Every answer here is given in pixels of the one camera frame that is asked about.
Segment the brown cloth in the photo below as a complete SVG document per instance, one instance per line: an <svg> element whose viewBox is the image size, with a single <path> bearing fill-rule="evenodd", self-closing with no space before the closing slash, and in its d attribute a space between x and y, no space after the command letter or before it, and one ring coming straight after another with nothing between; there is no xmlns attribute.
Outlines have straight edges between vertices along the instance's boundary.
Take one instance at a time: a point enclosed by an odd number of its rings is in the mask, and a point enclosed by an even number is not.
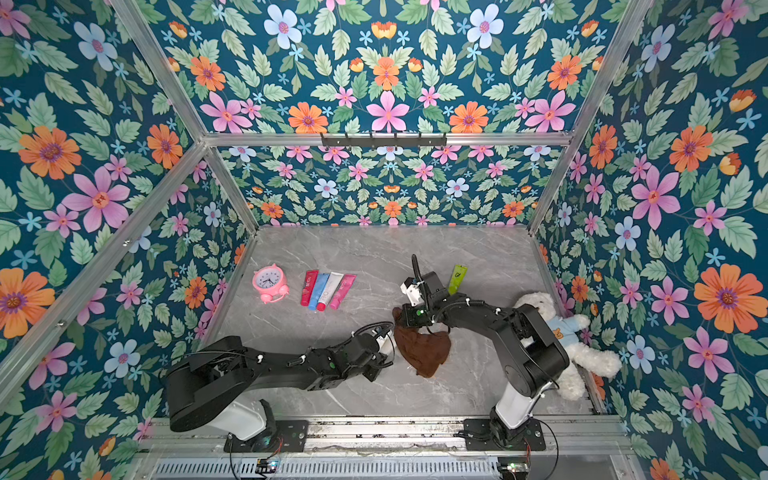
<svg viewBox="0 0 768 480"><path fill-rule="evenodd" d="M395 321L394 342L401 356L418 376L432 378L450 354L452 343L449 332L424 334L418 328L406 327L400 307L392 309L392 316Z"/></svg>

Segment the pink toothpaste tube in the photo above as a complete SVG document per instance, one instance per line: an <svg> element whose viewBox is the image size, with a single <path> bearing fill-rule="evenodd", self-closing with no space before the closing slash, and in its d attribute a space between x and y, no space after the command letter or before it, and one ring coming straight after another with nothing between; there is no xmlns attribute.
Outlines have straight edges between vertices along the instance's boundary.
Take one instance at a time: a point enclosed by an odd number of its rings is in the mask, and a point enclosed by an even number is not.
<svg viewBox="0 0 768 480"><path fill-rule="evenodd" d="M337 290L335 291L330 303L329 307L333 310L338 310L341 303L347 296L348 292L350 291L351 287L354 285L354 282L356 280L356 276L354 274L346 274L343 276Z"/></svg>

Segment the white toothpaste tube red cap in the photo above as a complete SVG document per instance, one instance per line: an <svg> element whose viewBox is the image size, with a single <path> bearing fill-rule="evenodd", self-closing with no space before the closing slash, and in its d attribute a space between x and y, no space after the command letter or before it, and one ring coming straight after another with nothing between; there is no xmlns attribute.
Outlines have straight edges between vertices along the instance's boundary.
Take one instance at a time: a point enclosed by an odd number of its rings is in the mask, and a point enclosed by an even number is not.
<svg viewBox="0 0 768 480"><path fill-rule="evenodd" d="M331 272L318 299L316 309L320 312L325 311L329 306L337 288L339 287L344 275L338 272Z"/></svg>

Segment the blue toothpaste tube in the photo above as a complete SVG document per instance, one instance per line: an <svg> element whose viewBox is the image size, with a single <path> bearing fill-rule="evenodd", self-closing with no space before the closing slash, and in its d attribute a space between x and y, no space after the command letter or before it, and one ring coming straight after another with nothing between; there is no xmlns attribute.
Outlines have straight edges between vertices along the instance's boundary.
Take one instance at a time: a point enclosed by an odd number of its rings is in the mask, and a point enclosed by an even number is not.
<svg viewBox="0 0 768 480"><path fill-rule="evenodd" d="M308 308L312 311L316 311L318 304L320 302L320 298L325 290L326 284L328 282L330 274L329 273L319 273L317 276L317 279L315 281L314 287L312 289L312 293L310 296L310 301Z"/></svg>

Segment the magenta toothpaste tube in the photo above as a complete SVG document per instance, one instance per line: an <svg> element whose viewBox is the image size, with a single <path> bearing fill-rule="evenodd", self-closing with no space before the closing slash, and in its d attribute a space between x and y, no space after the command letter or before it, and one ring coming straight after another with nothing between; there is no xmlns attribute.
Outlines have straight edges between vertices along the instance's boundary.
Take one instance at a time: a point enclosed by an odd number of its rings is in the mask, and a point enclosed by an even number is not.
<svg viewBox="0 0 768 480"><path fill-rule="evenodd" d="M312 293L319 275L318 270L308 270L304 276L304 282L301 290L301 305L308 307L312 298Z"/></svg>

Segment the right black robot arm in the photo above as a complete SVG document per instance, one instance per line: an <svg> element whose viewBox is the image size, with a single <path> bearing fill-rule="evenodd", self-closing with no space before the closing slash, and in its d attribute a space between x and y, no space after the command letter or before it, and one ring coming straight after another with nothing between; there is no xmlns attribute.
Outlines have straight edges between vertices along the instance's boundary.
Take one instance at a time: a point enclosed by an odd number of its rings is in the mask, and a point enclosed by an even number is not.
<svg viewBox="0 0 768 480"><path fill-rule="evenodd" d="M507 380L504 393L491 410L485 433L465 430L469 440L492 442L506 450L523 441L533 409L547 390L558 385L570 359L539 311L530 304L501 308L463 293L450 293L434 272L418 271L400 289L408 298L399 323L426 328L443 324L466 329L492 341Z"/></svg>

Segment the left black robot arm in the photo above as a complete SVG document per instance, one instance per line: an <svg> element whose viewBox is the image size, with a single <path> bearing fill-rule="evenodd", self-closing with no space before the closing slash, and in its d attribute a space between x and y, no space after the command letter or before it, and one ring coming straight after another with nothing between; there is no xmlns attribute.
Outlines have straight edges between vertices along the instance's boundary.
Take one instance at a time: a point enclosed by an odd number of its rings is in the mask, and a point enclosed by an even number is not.
<svg viewBox="0 0 768 480"><path fill-rule="evenodd" d="M239 336L226 336L167 372L170 429L186 432L208 425L250 390L328 390L357 376L373 382L393 365L381 351L393 330L391 322L376 322L337 345L301 354L260 351L244 346Z"/></svg>

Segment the green toothpaste tube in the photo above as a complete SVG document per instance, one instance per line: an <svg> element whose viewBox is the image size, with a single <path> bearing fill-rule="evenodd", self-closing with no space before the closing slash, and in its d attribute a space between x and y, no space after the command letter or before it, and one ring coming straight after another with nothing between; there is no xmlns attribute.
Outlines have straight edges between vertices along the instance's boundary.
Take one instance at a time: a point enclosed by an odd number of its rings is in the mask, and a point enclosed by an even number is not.
<svg viewBox="0 0 768 480"><path fill-rule="evenodd" d="M460 264L454 266L448 284L448 292L450 295L454 295L458 292L466 277L467 271L468 268L466 266Z"/></svg>

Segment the pink alarm clock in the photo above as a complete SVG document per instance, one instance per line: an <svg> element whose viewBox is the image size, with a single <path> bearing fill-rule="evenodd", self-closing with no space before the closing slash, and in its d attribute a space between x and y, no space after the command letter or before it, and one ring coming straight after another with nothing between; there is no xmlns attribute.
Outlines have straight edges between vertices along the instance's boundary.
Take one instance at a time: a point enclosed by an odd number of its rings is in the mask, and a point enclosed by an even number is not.
<svg viewBox="0 0 768 480"><path fill-rule="evenodd" d="M257 270L252 278L252 286L264 304L281 301L290 293L285 273L276 264Z"/></svg>

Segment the white teddy bear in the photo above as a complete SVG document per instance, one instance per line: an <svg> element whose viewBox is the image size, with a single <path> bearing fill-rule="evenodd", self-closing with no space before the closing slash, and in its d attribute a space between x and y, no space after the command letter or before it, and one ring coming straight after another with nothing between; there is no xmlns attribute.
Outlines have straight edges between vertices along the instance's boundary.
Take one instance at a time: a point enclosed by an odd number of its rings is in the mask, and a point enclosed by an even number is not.
<svg viewBox="0 0 768 480"><path fill-rule="evenodd" d="M578 334L590 325L582 314L561 316L557 314L555 302L548 293L534 292L521 296L515 303L534 307L552 330L556 339L568 354L570 365L560 374L557 382L558 393L568 401L578 401L586 396L587 387L579 373L581 367L596 376L612 379L621 369L621 360L613 351L600 351L583 343Z"/></svg>

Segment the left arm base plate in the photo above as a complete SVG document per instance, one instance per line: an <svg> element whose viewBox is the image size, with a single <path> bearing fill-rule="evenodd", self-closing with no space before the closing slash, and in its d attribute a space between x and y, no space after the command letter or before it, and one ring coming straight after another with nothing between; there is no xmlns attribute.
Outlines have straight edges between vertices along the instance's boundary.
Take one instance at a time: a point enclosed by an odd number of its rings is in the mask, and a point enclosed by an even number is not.
<svg viewBox="0 0 768 480"><path fill-rule="evenodd" d="M228 438L225 453L296 453L302 452L308 438L307 420L278 420L249 440Z"/></svg>

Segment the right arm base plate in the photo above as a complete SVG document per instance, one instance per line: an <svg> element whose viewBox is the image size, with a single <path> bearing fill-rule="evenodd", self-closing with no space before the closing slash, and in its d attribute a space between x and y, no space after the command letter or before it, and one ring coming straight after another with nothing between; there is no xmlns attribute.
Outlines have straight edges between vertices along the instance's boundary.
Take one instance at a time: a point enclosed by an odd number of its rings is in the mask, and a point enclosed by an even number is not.
<svg viewBox="0 0 768 480"><path fill-rule="evenodd" d="M517 429L508 429L501 420L465 419L456 433L469 451L544 451L546 440L541 422L531 418Z"/></svg>

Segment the metal hook rail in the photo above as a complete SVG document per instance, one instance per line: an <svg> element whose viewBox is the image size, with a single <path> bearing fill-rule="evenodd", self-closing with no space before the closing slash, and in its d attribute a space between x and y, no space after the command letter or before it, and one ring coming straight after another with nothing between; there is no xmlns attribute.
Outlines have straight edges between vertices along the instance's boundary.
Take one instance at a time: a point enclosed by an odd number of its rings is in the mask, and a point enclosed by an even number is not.
<svg viewBox="0 0 768 480"><path fill-rule="evenodd" d="M422 133L393 133L393 134L321 134L321 145L324 147L360 147L363 149L378 147L443 147L448 145L446 135Z"/></svg>

